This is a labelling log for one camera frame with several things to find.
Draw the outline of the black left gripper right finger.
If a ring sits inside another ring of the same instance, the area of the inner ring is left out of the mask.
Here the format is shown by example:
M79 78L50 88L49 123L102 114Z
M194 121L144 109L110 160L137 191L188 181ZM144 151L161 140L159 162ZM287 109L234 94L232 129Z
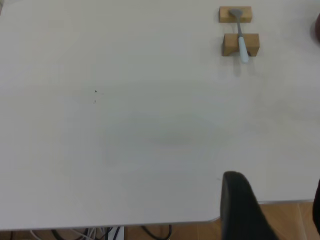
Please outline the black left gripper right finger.
M315 197L312 205L312 219L316 227L320 227L320 180L315 192Z

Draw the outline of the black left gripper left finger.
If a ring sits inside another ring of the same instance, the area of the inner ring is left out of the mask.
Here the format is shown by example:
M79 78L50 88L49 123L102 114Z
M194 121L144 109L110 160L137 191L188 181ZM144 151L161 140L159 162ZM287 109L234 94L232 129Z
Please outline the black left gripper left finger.
M240 172L227 171L222 177L220 198L223 240L277 240L263 214L252 187Z

